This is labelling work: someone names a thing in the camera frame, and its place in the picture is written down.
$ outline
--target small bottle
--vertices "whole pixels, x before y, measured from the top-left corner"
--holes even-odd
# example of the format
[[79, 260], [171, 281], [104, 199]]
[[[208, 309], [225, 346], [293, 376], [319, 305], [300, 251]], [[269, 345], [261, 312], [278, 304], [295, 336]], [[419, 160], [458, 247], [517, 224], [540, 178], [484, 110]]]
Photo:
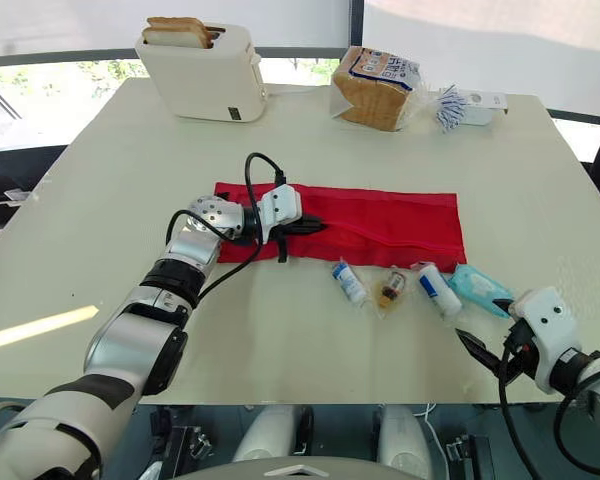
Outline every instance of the small bottle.
[[360, 306], [367, 300], [367, 289], [362, 282], [358, 280], [358, 277], [353, 273], [353, 270], [347, 262], [340, 260], [333, 267], [331, 274], [333, 275], [333, 278], [338, 280], [340, 287], [342, 287], [342, 290], [344, 290], [344, 293], [351, 303]]
[[387, 280], [380, 288], [380, 298], [378, 298], [378, 306], [387, 308], [391, 305], [404, 291], [407, 284], [407, 277], [401, 274], [396, 268], [392, 268]]
[[440, 308], [445, 318], [450, 318], [462, 310], [462, 303], [457, 295], [449, 288], [446, 280], [440, 274], [435, 263], [427, 263], [418, 272], [420, 285], [425, 289], [429, 298]]

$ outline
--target blue label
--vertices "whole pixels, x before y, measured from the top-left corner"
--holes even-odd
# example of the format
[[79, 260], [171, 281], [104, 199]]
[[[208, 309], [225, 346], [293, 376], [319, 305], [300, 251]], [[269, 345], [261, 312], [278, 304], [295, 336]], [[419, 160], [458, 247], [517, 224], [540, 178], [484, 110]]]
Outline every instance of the blue label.
[[333, 278], [337, 279], [338, 275], [340, 275], [340, 272], [342, 272], [342, 270], [344, 270], [345, 268], [347, 268], [347, 264], [346, 263], [343, 263], [343, 262], [338, 263], [333, 268], [333, 272], [332, 272]]
[[424, 287], [424, 289], [427, 291], [427, 295], [429, 295], [430, 298], [438, 296], [438, 292], [436, 292], [436, 289], [433, 288], [433, 285], [431, 285], [431, 282], [427, 277], [420, 277], [420, 285]]

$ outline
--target black cable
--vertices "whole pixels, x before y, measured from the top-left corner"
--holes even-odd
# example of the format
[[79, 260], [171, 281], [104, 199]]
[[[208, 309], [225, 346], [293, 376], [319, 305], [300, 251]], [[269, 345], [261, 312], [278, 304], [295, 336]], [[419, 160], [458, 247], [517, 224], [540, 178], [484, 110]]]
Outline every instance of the black cable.
[[510, 350], [508, 347], [504, 347], [504, 353], [502, 354], [502, 359], [500, 360], [500, 366], [498, 369], [498, 394], [500, 396], [500, 408], [502, 409], [502, 416], [504, 417], [504, 421], [507, 424], [507, 430], [509, 431], [509, 436], [511, 437], [511, 441], [513, 442], [513, 446], [518, 452], [522, 463], [527, 468], [527, 471], [531, 475], [531, 478], [534, 480], [539, 480], [542, 477], [536, 470], [536, 467], [531, 463], [527, 452], [522, 446], [522, 442], [520, 441], [520, 437], [518, 437], [518, 432], [516, 431], [515, 425], [513, 424], [513, 418], [511, 417], [511, 412], [509, 411], [509, 402], [507, 401], [507, 366], [509, 363], [509, 355]]
[[256, 222], [256, 234], [257, 234], [256, 249], [253, 251], [253, 253], [251, 253], [251, 255], [249, 255], [249, 257], [244, 262], [242, 262], [240, 265], [238, 265], [234, 269], [229, 270], [227, 273], [222, 275], [220, 278], [218, 278], [213, 283], [211, 283], [211, 285], [209, 285], [207, 288], [205, 288], [198, 296], [198, 300], [202, 300], [211, 290], [213, 290], [218, 285], [220, 285], [222, 282], [227, 280], [229, 277], [232, 277], [233, 275], [238, 273], [240, 270], [245, 268], [247, 265], [249, 265], [251, 262], [253, 262], [256, 259], [256, 257], [260, 254], [260, 251], [262, 250], [262, 243], [264, 241], [263, 240], [263, 238], [264, 238], [263, 232], [262, 232], [262, 222], [260, 221], [260, 212], [258, 211], [258, 203], [256, 202], [256, 196], [253, 193], [253, 185], [251, 184], [251, 161], [254, 158], [260, 158], [273, 167], [273, 169], [276, 172], [276, 180], [275, 180], [276, 186], [280, 186], [280, 185], [283, 185], [284, 183], [286, 183], [286, 179], [284, 177], [284, 172], [269, 157], [267, 157], [266, 155], [264, 155], [262, 153], [258, 153], [258, 152], [253, 152], [247, 157], [247, 159], [244, 162], [244, 183], [247, 187], [247, 193], [249, 194], [249, 201], [251, 203], [251, 208], [253, 209], [253, 214], [254, 214], [254, 218], [255, 218], [255, 222]]
[[569, 450], [567, 450], [567, 447], [565, 447], [564, 442], [562, 441], [562, 434], [560, 433], [560, 427], [562, 426], [562, 420], [564, 419], [564, 414], [566, 413], [567, 408], [569, 407], [571, 402], [573, 402], [578, 397], [578, 395], [580, 395], [582, 392], [584, 392], [592, 384], [594, 384], [595, 382], [598, 382], [598, 381], [600, 381], [600, 372], [595, 373], [595, 374], [591, 375], [589, 378], [587, 378], [586, 380], [580, 382], [576, 386], [576, 388], [574, 388], [571, 392], [569, 392], [568, 395], [566, 395], [564, 397], [564, 400], [562, 400], [562, 403], [560, 403], [560, 406], [558, 407], [558, 410], [556, 411], [556, 416], [553, 420], [553, 436], [556, 440], [556, 444], [558, 445], [558, 448], [560, 449], [560, 452], [565, 456], [565, 458], [567, 460], [569, 460], [576, 467], [578, 467], [581, 470], [584, 470], [585, 472], [591, 473], [593, 475], [600, 475], [600, 468], [592, 467], [591, 465], [581, 462], [580, 460], [575, 458], [571, 454], [571, 452], [569, 452]]
[[178, 217], [180, 217], [180, 215], [188, 215], [191, 218], [195, 218], [198, 222], [200, 222], [202, 225], [204, 225], [205, 227], [207, 227], [209, 230], [211, 230], [213, 233], [215, 233], [221, 239], [223, 239], [223, 240], [225, 240], [227, 242], [231, 242], [231, 243], [235, 242], [234, 239], [227, 237], [224, 233], [222, 233], [216, 227], [214, 227], [213, 225], [211, 225], [209, 222], [207, 222], [204, 218], [202, 218], [197, 213], [194, 213], [191, 210], [178, 210], [171, 217], [171, 220], [169, 221], [169, 226], [167, 227], [167, 243], [166, 243], [167, 245], [171, 241], [171, 236], [173, 235], [173, 227], [175, 226], [176, 221], [178, 220]]

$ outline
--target white curtain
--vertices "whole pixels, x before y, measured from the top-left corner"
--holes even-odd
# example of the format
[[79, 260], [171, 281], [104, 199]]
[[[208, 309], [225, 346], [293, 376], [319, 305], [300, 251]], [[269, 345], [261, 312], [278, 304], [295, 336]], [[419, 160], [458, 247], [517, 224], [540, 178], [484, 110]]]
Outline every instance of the white curtain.
[[349, 0], [0, 0], [0, 56], [133, 48], [150, 16], [246, 26], [260, 47], [346, 47]]
[[532, 94], [600, 115], [600, 0], [365, 0], [363, 44], [433, 88]]

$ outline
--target loaf of bread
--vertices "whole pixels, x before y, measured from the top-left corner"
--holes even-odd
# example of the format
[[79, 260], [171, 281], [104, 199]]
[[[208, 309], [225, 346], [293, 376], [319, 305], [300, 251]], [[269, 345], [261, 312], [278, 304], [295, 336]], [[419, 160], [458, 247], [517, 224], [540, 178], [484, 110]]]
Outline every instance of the loaf of bread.
[[350, 47], [333, 84], [352, 107], [340, 116], [378, 130], [399, 129], [411, 90], [420, 82], [418, 64], [388, 53]]
[[192, 17], [149, 17], [150, 27], [142, 31], [150, 45], [172, 47], [211, 48], [212, 36], [204, 24]]

